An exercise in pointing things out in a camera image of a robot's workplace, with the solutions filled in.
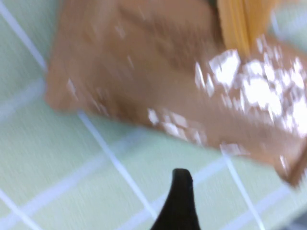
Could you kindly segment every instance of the green tile floor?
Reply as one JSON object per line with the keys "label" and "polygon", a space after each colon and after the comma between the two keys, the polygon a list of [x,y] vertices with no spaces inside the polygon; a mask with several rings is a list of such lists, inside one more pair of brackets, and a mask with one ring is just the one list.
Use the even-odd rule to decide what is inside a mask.
{"label": "green tile floor", "polygon": [[[147,230],[171,171],[194,177],[201,226],[276,230],[307,210],[273,169],[44,103],[44,72],[60,0],[0,0],[0,230]],[[307,52],[306,2],[272,31]]]}

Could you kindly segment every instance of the black object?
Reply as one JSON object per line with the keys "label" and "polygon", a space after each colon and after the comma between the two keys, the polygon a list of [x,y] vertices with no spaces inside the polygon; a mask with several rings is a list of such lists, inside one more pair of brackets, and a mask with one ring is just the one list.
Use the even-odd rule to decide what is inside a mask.
{"label": "black object", "polygon": [[188,170],[173,170],[171,189],[151,230],[201,230],[194,203],[193,179]]}

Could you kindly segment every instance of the brown paper bag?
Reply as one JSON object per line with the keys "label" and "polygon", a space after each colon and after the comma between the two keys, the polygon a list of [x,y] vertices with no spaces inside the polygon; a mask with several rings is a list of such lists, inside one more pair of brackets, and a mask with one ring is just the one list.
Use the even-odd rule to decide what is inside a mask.
{"label": "brown paper bag", "polygon": [[307,59],[271,37],[257,44],[245,59],[226,50],[204,0],[66,0],[46,101],[247,156],[295,185]]}

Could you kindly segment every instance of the floor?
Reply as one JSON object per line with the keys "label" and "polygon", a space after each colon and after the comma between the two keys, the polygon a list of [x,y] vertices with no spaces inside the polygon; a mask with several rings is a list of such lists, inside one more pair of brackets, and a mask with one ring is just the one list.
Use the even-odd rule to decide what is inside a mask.
{"label": "floor", "polygon": [[307,230],[307,213],[282,230]]}

